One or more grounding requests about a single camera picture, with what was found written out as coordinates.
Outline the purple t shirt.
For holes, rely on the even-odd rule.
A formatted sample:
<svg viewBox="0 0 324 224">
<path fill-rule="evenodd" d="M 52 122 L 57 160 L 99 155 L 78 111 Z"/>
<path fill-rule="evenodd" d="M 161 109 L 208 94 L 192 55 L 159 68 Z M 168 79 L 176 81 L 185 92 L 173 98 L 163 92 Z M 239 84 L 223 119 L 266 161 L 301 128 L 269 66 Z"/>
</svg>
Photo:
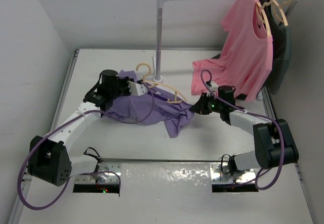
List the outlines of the purple t shirt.
<svg viewBox="0 0 324 224">
<path fill-rule="evenodd" d="M 134 71 L 121 70 L 118 77 L 129 77 L 137 83 Z M 121 96 L 108 103 L 105 111 L 112 119 L 126 124 L 154 125 L 160 122 L 170 138 L 176 138 L 180 131 L 192 120 L 194 113 L 189 111 L 189 103 L 170 104 L 171 94 L 159 88 L 147 88 L 142 96 Z"/>
</svg>

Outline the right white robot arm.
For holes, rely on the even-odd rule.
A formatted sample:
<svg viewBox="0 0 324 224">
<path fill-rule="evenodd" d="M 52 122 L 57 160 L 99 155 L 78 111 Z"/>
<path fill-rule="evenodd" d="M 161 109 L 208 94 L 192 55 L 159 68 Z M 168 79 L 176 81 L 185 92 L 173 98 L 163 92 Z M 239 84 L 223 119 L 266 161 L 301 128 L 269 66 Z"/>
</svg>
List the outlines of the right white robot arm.
<svg viewBox="0 0 324 224">
<path fill-rule="evenodd" d="M 229 157 L 227 173 L 230 175 L 252 168 L 267 170 L 282 167 L 299 160 L 299 152 L 288 123 L 283 119 L 272 121 L 236 106 L 234 88 L 231 86 L 219 87 L 216 96 L 202 93 L 199 100 L 190 107 L 190 112 L 200 115 L 218 113 L 227 124 L 253 136 L 253 151 Z"/>
</svg>

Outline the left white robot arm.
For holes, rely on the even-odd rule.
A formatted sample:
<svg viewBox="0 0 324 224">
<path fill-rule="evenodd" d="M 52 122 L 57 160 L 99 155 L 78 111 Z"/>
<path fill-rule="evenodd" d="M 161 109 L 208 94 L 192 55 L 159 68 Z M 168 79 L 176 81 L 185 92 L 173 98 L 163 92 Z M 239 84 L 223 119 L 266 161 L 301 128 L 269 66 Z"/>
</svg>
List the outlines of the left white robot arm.
<svg viewBox="0 0 324 224">
<path fill-rule="evenodd" d="M 131 77 L 120 77 L 114 70 L 102 71 L 98 81 L 67 120 L 44 137 L 32 139 L 28 173 L 58 187 L 72 176 L 93 173 L 98 158 L 85 154 L 71 157 L 71 148 L 92 123 L 102 118 L 114 100 L 131 95 L 134 85 L 135 80 Z"/>
</svg>

